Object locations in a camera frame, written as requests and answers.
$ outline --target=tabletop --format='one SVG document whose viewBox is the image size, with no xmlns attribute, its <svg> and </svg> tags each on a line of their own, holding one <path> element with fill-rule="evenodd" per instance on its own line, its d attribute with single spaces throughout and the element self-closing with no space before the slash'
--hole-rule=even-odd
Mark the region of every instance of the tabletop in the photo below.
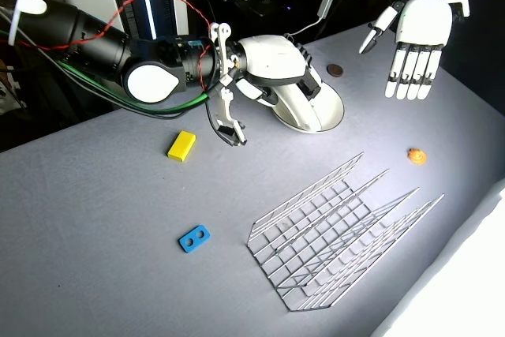
<svg viewBox="0 0 505 337">
<path fill-rule="evenodd" d="M 425 101 L 386 99 L 394 35 L 359 56 L 367 31 L 307 45 L 345 105 L 328 133 L 297 133 L 236 94 L 244 147 L 203 109 L 117 110 L 0 154 L 0 335 L 370 335 L 505 176 L 505 118 L 442 69 Z M 181 129 L 197 135 L 184 163 L 166 157 Z M 417 186 L 407 209 L 446 196 L 334 307 L 289 313 L 245 245 L 250 227 L 360 152 L 350 181 L 391 169 L 369 205 Z M 199 224 L 211 238 L 186 254 L 178 239 Z"/>
</svg>

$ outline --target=wire rack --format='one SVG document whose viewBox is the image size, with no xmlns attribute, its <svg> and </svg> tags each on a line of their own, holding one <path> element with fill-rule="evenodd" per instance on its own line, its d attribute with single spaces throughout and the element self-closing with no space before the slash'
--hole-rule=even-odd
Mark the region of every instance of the wire rack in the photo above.
<svg viewBox="0 0 505 337">
<path fill-rule="evenodd" d="M 360 195 L 388 170 L 358 189 L 345 177 L 363 153 L 258 219 L 248 247 L 291 311 L 333 306 L 442 198 L 396 217 L 419 189 L 371 210 Z"/>
</svg>

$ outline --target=yellow sponge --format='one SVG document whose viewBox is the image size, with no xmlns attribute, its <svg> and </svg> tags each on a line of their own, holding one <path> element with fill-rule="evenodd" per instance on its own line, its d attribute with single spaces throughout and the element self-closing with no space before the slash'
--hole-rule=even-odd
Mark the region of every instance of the yellow sponge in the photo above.
<svg viewBox="0 0 505 337">
<path fill-rule="evenodd" d="M 184 162 L 195 141 L 196 135 L 182 130 L 167 155 L 172 159 Z"/>
</svg>

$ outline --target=wire basket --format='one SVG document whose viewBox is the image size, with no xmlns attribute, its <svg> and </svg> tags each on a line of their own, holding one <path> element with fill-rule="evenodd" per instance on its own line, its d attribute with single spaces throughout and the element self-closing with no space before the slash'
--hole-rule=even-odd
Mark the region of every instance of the wire basket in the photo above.
<svg viewBox="0 0 505 337">
<path fill-rule="evenodd" d="M 290 311 L 333 306 L 442 198 L 396 218 L 419 189 L 371 210 L 344 180 L 363 153 L 258 219 L 247 246 Z"/>
</svg>

